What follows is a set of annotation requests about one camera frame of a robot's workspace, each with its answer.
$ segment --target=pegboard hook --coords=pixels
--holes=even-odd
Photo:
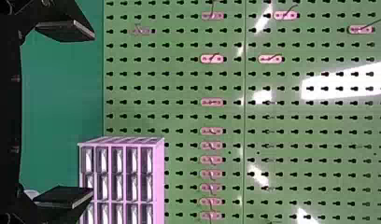
[[[211,165],[216,165],[216,164],[214,163],[213,157],[208,157],[208,159],[210,159]]]
[[[296,5],[293,5],[292,7],[290,7],[290,8],[287,10],[287,12],[284,13],[283,18],[286,18],[286,16],[290,13],[290,11],[291,11],[293,8],[298,7],[298,6],[299,6],[299,5],[296,4]]]
[[[214,187],[213,187],[213,185],[209,184],[209,185],[208,185],[208,188],[210,189],[210,192],[211,192],[212,195],[216,195],[216,194],[214,193]]]
[[[214,172],[213,171],[209,171],[208,172],[208,175],[210,176],[211,180],[215,181],[216,179],[214,179]]]
[[[217,2],[218,0],[211,0],[211,13],[210,13],[210,19],[213,17],[214,15],[214,5],[215,5],[215,2]]]
[[[210,57],[210,62],[212,62],[213,59],[214,59],[217,55],[219,55],[219,53],[215,53],[215,54],[213,54],[213,55]]]
[[[266,61],[270,61],[270,60],[272,60],[273,58],[275,58],[277,56],[282,56],[282,54],[277,53],[277,54],[273,55],[272,57],[268,58]]]
[[[369,24],[367,24],[367,25],[364,25],[364,26],[362,26],[361,28],[359,28],[359,31],[361,31],[361,30],[367,28],[368,26],[372,26],[372,25],[374,25],[374,24],[377,24],[377,23],[380,22],[380,21],[381,21],[381,18],[380,18],[379,20],[377,20],[377,21],[373,21],[373,22],[371,22],[371,23],[369,23]]]

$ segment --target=green wall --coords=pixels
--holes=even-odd
[[[31,32],[21,47],[21,182],[46,191],[78,184],[77,143],[103,130],[103,3],[77,0],[96,41],[59,43]]]

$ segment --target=pink holder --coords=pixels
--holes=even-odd
[[[220,128],[220,127],[203,127],[200,130],[200,133],[202,135],[222,135],[223,134],[223,128]]]
[[[352,35],[369,35],[374,33],[374,27],[365,27],[365,25],[351,25],[348,27],[348,32]]]
[[[218,191],[223,190],[223,186],[219,183],[201,184],[200,190],[203,192],[209,192],[212,195],[216,195]]]
[[[223,12],[203,12],[202,20],[204,21],[221,21],[225,19],[225,13]]]
[[[204,165],[219,165],[224,163],[221,156],[202,156],[200,162]]]
[[[220,212],[202,212],[200,213],[200,217],[203,220],[221,220],[223,219],[223,214]]]
[[[203,54],[200,56],[202,63],[223,63],[224,58],[220,54]]]
[[[219,206],[223,205],[223,200],[221,198],[201,198],[199,203],[206,206]]]
[[[200,176],[203,179],[217,180],[223,178],[223,171],[221,170],[202,170]]]
[[[274,14],[274,18],[278,21],[294,21],[299,18],[298,15],[296,11],[277,11]]]
[[[222,142],[202,142],[200,144],[202,150],[221,150],[223,148]]]
[[[201,104],[202,106],[221,107],[223,106],[223,99],[222,98],[203,98]]]
[[[278,54],[263,54],[258,58],[260,63],[283,63],[283,56]]]

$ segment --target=green pegboard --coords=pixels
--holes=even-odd
[[[106,1],[107,135],[166,139],[166,223],[208,223],[198,190],[219,182],[217,223],[381,223],[381,1]],[[289,9],[293,21],[273,18]],[[134,31],[150,29],[149,35]],[[218,53],[222,64],[200,56]],[[259,63],[261,55],[285,61]],[[220,97],[223,107],[204,107]],[[222,127],[221,136],[202,136]],[[221,141],[220,151],[201,150]],[[203,155],[224,164],[202,165]],[[198,172],[220,169],[220,180]]]

